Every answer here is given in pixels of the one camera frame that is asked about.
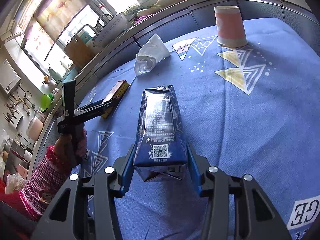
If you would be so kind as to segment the person left hand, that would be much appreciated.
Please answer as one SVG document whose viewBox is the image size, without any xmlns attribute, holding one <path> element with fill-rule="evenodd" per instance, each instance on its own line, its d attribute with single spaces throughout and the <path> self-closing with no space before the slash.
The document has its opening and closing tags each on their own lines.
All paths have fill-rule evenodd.
<svg viewBox="0 0 320 240">
<path fill-rule="evenodd" d="M 78 165 L 76 161 L 71 161 L 70 157 L 83 157 L 87 153 L 87 131 L 83 129 L 81 140 L 77 144 L 76 150 L 73 150 L 72 136 L 70 134 L 61 135 L 54 145 L 54 153 L 70 168 Z"/>
</svg>

